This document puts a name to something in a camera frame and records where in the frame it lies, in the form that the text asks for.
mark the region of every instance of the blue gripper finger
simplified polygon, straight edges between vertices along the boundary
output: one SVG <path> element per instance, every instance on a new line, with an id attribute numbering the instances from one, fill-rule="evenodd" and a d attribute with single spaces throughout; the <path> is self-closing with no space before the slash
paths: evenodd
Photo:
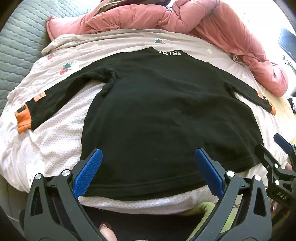
<path id="1" fill-rule="evenodd" d="M 287 154 L 293 153 L 293 148 L 290 143 L 288 143 L 280 134 L 274 135 L 274 142 L 279 145 L 280 148 Z"/>
<path id="2" fill-rule="evenodd" d="M 224 195 L 223 180 L 211 163 L 210 157 L 201 149 L 195 151 L 195 163 L 200 170 L 211 193 L 218 198 Z"/>
<path id="3" fill-rule="evenodd" d="M 102 163 L 102 159 L 103 153 L 100 149 L 97 149 L 75 178 L 73 194 L 76 199 L 85 194 Z"/>

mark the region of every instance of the green towel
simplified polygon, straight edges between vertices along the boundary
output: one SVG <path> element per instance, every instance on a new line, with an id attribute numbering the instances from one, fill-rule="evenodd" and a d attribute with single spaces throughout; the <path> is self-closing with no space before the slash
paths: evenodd
<path id="1" fill-rule="evenodd" d="M 197 214 L 197 213 L 205 213 L 205 215 L 202 217 L 202 220 L 200 221 L 200 223 L 193 230 L 193 232 L 191 233 L 191 235 L 189 236 L 189 238 L 186 241 L 189 241 L 196 234 L 196 232 L 201 228 L 201 226 L 205 223 L 205 221 L 207 220 L 208 216 L 213 211 L 215 206 L 216 205 L 214 203 L 212 203 L 212 202 L 203 202 L 203 203 L 197 205 L 196 207 L 194 207 L 194 208 L 180 214 L 180 215 L 188 216 L 188 215 L 194 215 L 194 214 Z M 227 231 L 228 229 L 230 229 L 230 227 L 231 227 L 231 225 L 232 225 L 232 223 L 234 221 L 234 218 L 235 218 L 235 214 L 230 213 L 224 227 L 221 230 L 221 233 L 223 233 L 223 232 Z"/>

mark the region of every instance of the pink duvet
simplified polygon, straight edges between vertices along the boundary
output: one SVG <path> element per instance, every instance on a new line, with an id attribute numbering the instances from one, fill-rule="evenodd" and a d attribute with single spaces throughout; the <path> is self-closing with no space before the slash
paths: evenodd
<path id="1" fill-rule="evenodd" d="M 238 55 L 255 79 L 275 96 L 288 88 L 283 67 L 268 61 L 260 42 L 248 31 L 230 6 L 220 0 L 178 0 L 173 11 L 160 5 L 126 5 L 95 15 L 104 0 L 86 15 L 75 18 L 51 16 L 46 22 L 51 40 L 62 34 L 95 34 L 109 30 L 164 29 L 197 36 L 226 53 Z"/>

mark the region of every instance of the light blue quilted mattress pad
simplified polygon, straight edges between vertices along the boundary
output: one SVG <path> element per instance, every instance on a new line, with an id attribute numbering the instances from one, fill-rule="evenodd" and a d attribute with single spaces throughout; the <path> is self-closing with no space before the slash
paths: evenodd
<path id="1" fill-rule="evenodd" d="M 87 13 L 99 0 L 24 0 L 0 32 L 0 115 L 7 95 L 30 72 L 50 42 L 45 21 L 51 16 Z"/>

